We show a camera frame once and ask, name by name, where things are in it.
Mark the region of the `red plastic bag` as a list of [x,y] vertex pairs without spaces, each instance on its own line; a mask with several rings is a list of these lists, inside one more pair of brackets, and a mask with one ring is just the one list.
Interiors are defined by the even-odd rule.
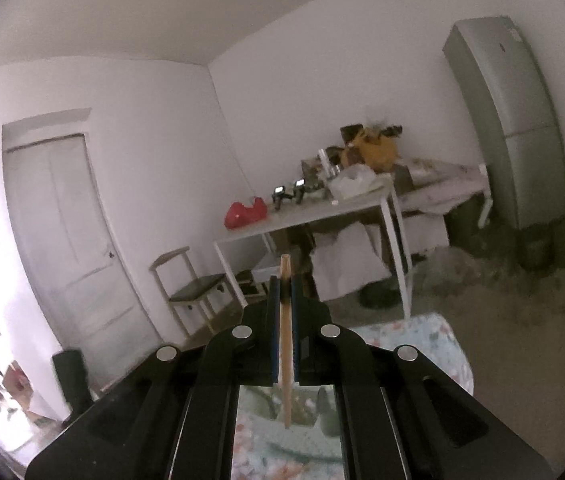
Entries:
[[241,229],[253,223],[265,220],[268,217],[268,209],[265,200],[254,197],[250,206],[235,202],[227,210],[224,226],[227,230]]

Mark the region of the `white sack under table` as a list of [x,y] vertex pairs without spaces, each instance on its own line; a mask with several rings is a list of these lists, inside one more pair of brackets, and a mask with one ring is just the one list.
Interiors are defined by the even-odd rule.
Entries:
[[392,276],[382,259],[378,226],[354,222],[339,232],[315,233],[314,241],[311,275],[321,301],[339,299]]

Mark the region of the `silver refrigerator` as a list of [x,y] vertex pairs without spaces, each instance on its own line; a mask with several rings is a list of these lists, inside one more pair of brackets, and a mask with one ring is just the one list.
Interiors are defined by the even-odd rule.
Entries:
[[524,230],[565,216],[565,158],[535,56],[511,18],[453,24],[443,53],[467,104],[496,210]]

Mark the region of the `white plastic bag on table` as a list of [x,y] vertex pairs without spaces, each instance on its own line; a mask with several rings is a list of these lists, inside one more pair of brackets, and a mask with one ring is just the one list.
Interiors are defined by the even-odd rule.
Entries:
[[349,166],[328,182],[328,190],[335,200],[365,195],[375,188],[378,188],[377,175],[365,164]]

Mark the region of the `black device right on table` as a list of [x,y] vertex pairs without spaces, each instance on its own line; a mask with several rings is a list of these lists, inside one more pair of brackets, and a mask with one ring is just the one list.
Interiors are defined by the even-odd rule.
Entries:
[[314,181],[306,179],[297,179],[293,183],[293,200],[294,203],[300,204],[303,202],[306,194],[314,191]]

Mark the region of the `black device on table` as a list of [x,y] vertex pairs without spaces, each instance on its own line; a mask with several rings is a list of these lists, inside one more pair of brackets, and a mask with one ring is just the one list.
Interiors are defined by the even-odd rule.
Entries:
[[300,204],[303,202],[306,194],[314,191],[314,181],[306,179],[297,179],[293,183],[293,200],[294,203]]
[[293,198],[294,195],[289,193],[284,185],[277,186],[272,195],[274,209],[278,211],[284,200],[293,200]]

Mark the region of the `pink covered low bench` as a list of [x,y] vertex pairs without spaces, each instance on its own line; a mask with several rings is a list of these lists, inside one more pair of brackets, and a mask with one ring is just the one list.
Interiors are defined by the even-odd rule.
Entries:
[[459,245],[487,226],[493,196],[484,165],[403,158],[394,177],[412,255]]

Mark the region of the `dark round pot on floor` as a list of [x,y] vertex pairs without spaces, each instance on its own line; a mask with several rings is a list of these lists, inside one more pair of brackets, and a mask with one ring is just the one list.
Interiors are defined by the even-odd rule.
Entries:
[[517,262],[528,271],[544,271],[555,261],[550,224],[535,224],[517,232]]

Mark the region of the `orange bag on table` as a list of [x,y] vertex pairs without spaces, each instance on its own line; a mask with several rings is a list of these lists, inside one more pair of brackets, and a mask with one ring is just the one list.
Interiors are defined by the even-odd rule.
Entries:
[[364,127],[349,125],[340,129],[345,148],[340,154],[344,168],[364,164],[383,174],[392,170],[399,159],[396,140],[403,133],[402,125]]

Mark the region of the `black device left on table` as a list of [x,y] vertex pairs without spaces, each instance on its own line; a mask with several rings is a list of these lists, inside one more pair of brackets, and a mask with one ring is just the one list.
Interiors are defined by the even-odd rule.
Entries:
[[294,195],[289,193],[284,185],[277,186],[272,195],[274,209],[278,211],[284,200],[293,200],[293,198]]

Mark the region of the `white door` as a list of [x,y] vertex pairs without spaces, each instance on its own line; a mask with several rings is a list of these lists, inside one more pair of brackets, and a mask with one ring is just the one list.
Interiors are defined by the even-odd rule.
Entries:
[[118,255],[90,163],[88,110],[2,128],[5,188],[20,254],[65,347],[135,361],[159,340]]

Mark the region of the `green plastic utensil holder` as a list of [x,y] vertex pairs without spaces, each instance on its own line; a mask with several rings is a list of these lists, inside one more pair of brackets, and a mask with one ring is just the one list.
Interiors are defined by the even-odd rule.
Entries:
[[237,415],[236,436],[254,451],[325,463],[343,458],[340,415],[331,385],[294,387],[291,422],[284,421],[279,387],[242,386]]

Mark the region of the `floral tablecloth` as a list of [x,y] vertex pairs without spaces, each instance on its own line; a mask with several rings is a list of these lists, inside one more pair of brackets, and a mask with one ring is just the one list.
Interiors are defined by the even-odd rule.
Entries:
[[[355,327],[367,344],[396,350],[404,360],[421,353],[468,393],[473,371],[449,323],[437,313],[406,321]],[[340,416],[334,389],[295,385],[291,425],[285,426],[282,392],[240,388],[232,479],[343,479]]]

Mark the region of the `wooden chair dark seat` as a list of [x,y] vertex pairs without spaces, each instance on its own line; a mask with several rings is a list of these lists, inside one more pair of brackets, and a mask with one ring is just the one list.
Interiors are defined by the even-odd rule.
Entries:
[[[153,263],[150,264],[149,272],[153,276],[154,281],[156,281],[156,286],[159,287],[166,304],[168,307],[172,308],[172,313],[176,323],[184,331],[187,337],[191,337],[191,333],[177,313],[177,308],[179,307],[197,306],[200,314],[202,315],[205,326],[212,335],[215,335],[216,330],[212,323],[212,316],[210,315],[213,308],[211,301],[209,300],[209,294],[214,292],[214,290],[218,290],[220,287],[223,287],[228,290],[230,295],[232,295],[232,300],[237,301],[238,296],[234,291],[232,284],[230,284],[229,278],[226,274],[216,273],[203,276],[197,274],[197,271],[194,269],[194,265],[188,256],[189,250],[189,246],[184,246],[170,250],[169,252],[164,252],[164,254],[160,255],[153,261]],[[190,275],[190,280],[186,285],[175,290],[175,292],[168,292],[162,278],[160,277],[159,269],[178,257],[182,257],[184,259],[185,266]]]

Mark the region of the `single wooden chopstick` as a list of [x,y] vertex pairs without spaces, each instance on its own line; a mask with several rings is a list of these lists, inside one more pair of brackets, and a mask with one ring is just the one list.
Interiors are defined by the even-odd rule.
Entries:
[[289,429],[292,425],[292,393],[294,382],[291,278],[291,257],[288,254],[284,254],[280,258],[279,282],[279,379],[282,400],[282,421],[285,429]]

